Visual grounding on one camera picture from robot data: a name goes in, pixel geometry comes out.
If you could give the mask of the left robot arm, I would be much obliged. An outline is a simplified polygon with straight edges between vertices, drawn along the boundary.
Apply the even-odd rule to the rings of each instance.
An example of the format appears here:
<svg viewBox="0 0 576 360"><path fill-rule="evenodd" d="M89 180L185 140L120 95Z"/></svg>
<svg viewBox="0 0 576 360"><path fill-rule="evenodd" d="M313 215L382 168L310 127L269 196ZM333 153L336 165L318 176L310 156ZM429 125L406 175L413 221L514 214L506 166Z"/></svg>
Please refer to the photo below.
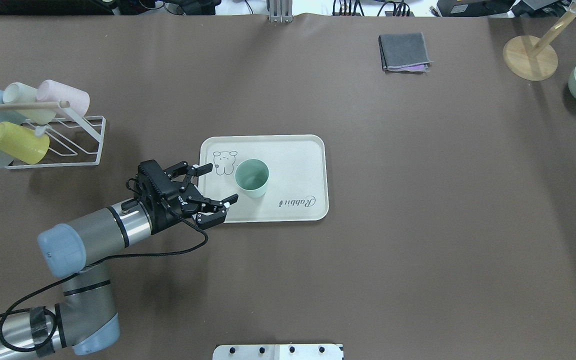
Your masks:
<svg viewBox="0 0 576 360"><path fill-rule="evenodd" d="M87 355L112 346L121 330L108 262L148 257L122 251L179 223L201 234L205 245L206 230L224 223L238 200L238 194L201 194L193 180L212 170L211 163L164 169L143 161L125 183L131 198L42 232L39 248L57 281L0 314L0 360L43 358L67 347Z"/></svg>

